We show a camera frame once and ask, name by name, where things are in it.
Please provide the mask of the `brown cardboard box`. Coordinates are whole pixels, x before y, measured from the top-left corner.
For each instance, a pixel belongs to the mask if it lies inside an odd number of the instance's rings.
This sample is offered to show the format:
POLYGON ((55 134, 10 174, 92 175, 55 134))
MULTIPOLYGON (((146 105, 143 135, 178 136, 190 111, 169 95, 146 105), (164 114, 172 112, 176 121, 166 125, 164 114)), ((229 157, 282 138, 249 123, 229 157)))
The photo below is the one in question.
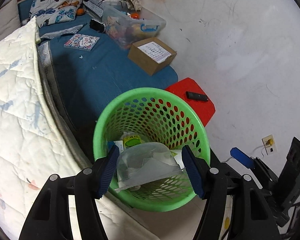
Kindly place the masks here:
POLYGON ((156 37, 132 44, 128 58, 152 76, 168 66, 177 52, 156 37))

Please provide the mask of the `black small device on bed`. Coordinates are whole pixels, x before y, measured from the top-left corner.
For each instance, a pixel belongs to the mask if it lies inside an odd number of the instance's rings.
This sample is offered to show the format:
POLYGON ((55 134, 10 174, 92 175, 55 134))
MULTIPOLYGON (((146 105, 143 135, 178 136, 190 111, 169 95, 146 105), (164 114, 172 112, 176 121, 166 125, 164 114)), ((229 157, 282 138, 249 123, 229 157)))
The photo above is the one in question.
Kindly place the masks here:
POLYGON ((92 18, 90 20, 89 27, 98 33, 106 32, 106 24, 104 22, 100 22, 95 18, 92 18))

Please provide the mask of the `white quilted mattress pad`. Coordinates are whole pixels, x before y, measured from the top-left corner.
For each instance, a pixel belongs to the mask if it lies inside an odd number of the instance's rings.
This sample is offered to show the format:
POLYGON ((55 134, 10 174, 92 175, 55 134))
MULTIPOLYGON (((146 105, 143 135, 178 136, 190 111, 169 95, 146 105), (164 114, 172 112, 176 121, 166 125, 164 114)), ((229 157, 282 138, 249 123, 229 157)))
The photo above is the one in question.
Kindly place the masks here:
POLYGON ((91 165, 58 114, 40 66, 36 20, 0 41, 0 227, 18 239, 46 180, 91 165))

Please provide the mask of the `colourful sticker book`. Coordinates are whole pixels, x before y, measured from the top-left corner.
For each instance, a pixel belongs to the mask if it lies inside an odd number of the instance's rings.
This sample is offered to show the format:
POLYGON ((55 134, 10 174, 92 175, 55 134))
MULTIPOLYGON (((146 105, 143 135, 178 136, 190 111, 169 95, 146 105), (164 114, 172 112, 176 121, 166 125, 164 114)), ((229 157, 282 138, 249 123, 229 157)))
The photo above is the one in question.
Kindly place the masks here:
POLYGON ((64 44, 64 48, 91 51, 99 41, 99 37, 75 34, 64 44))

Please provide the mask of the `green plastic waste basket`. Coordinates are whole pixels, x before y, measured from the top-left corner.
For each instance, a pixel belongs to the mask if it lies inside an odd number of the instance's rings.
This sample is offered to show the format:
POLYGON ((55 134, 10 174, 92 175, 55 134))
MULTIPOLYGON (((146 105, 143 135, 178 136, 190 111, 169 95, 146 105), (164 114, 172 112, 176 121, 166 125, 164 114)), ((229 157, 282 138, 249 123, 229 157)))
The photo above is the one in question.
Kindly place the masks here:
MULTIPOLYGON (((125 132, 134 132, 170 149, 189 145, 196 157, 210 162, 209 140, 200 118, 183 99, 168 91, 137 88, 113 99, 96 123, 94 158, 105 157, 108 142, 119 140, 125 132)), ((115 192, 117 187, 117 178, 113 177, 111 194, 128 206, 151 212, 178 209, 195 197, 186 173, 148 183, 137 191, 115 192)))

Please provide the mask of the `wall power socket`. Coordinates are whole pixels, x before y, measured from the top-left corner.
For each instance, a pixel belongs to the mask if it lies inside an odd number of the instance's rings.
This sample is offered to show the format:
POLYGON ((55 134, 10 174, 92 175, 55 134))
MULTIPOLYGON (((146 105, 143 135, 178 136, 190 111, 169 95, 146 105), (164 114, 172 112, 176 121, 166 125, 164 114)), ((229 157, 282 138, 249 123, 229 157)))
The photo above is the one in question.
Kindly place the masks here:
POLYGON ((262 143, 266 151, 266 155, 271 155, 277 152, 277 146, 272 134, 262 138, 262 143))

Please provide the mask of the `clear bottle yellow label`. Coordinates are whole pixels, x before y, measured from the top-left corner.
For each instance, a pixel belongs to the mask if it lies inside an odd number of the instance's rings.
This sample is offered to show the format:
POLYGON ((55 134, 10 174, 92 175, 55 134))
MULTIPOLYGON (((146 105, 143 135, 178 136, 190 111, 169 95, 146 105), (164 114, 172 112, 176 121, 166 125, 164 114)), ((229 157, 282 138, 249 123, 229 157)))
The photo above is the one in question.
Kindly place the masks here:
POLYGON ((131 148, 147 142, 146 137, 135 132, 124 132, 120 139, 123 141, 124 148, 131 148))

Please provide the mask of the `black remote control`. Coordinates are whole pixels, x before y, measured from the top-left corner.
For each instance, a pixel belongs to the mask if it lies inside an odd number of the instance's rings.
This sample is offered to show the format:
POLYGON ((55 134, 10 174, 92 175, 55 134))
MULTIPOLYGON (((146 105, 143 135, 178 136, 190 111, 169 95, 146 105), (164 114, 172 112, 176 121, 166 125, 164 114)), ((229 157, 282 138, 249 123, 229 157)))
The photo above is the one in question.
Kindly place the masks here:
POLYGON ((190 100, 208 102, 209 98, 205 94, 186 91, 186 97, 190 100))

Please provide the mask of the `butterfly print pillow right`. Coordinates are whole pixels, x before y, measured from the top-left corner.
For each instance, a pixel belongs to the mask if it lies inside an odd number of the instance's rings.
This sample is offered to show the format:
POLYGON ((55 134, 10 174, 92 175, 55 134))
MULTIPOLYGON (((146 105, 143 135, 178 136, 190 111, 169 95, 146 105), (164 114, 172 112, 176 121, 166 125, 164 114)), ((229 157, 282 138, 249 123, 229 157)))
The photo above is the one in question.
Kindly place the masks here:
POLYGON ((29 17, 36 18, 38 28, 74 21, 83 0, 33 0, 29 17))

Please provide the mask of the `clear plastic storage bin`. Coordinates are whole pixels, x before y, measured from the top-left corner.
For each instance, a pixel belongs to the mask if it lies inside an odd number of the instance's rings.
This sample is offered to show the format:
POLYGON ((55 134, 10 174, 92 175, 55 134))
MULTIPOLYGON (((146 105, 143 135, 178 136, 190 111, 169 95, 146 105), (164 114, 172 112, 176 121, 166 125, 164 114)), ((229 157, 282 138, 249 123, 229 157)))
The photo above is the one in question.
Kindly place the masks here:
POLYGON ((155 37, 166 27, 163 18, 146 8, 135 12, 128 9, 124 2, 104 2, 102 8, 106 34, 122 49, 129 49, 135 42, 155 37))

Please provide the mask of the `beige cushion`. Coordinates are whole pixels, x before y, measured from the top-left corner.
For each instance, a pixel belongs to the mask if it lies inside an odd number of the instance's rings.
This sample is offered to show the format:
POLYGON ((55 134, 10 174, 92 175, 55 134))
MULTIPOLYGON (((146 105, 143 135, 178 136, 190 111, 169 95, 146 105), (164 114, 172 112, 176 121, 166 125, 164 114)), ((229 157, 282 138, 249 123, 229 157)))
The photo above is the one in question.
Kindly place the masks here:
POLYGON ((11 0, 0 9, 0 41, 20 28, 17 0, 11 0))

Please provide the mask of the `clear plastic food container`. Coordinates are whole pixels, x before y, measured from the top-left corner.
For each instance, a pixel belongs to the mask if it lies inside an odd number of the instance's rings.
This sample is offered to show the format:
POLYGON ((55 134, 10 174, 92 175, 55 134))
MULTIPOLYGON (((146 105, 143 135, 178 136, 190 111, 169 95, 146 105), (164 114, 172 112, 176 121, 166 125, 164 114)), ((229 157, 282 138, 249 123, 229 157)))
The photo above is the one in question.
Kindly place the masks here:
POLYGON ((116 192, 180 175, 185 169, 181 150, 146 142, 124 150, 117 159, 116 192))

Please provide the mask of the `red plastic stool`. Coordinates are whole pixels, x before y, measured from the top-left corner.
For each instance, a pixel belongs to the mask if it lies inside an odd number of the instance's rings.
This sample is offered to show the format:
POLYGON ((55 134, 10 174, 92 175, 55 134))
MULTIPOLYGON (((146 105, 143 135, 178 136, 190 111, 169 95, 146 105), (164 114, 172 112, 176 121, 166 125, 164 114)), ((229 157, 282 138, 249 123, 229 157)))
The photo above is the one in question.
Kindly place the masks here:
POLYGON ((200 118, 205 127, 215 113, 215 106, 201 87, 189 77, 168 86, 166 91, 183 99, 200 118))

